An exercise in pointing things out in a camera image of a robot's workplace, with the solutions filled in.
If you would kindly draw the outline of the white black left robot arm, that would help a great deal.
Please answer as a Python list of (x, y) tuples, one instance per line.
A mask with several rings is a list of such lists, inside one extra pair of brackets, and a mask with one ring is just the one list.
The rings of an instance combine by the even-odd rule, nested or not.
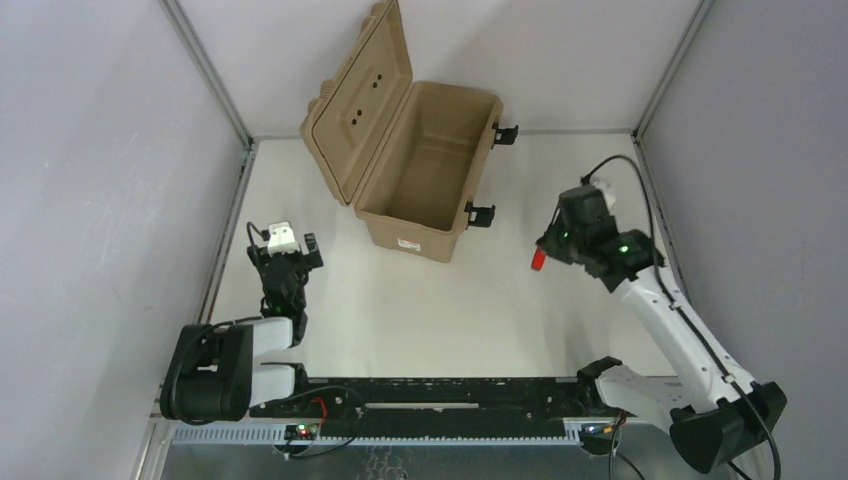
[(160, 391), (163, 417), (194, 426), (238, 421), (251, 407), (293, 393), (295, 367), (259, 359), (302, 342), (306, 286), (324, 262), (313, 233), (297, 240), (286, 227), (265, 239), (246, 248), (261, 283), (258, 314), (181, 330)]

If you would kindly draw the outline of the red black screwdriver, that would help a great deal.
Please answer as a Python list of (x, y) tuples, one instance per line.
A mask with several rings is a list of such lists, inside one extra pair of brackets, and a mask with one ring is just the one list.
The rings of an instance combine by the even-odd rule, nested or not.
[(542, 247), (537, 247), (531, 260), (531, 269), (541, 271), (547, 259), (547, 254)]

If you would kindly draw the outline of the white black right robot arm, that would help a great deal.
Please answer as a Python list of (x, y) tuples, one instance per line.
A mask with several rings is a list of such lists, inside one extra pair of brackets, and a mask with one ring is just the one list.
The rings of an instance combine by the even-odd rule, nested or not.
[(628, 307), (669, 362), (675, 383), (640, 375), (606, 356), (577, 377), (590, 398), (669, 435), (680, 457), (709, 474), (767, 444), (773, 476), (782, 475), (773, 430), (787, 406), (775, 382), (759, 382), (709, 331), (687, 298), (651, 235), (621, 231), (603, 191), (582, 185), (562, 192), (532, 260), (578, 265)]

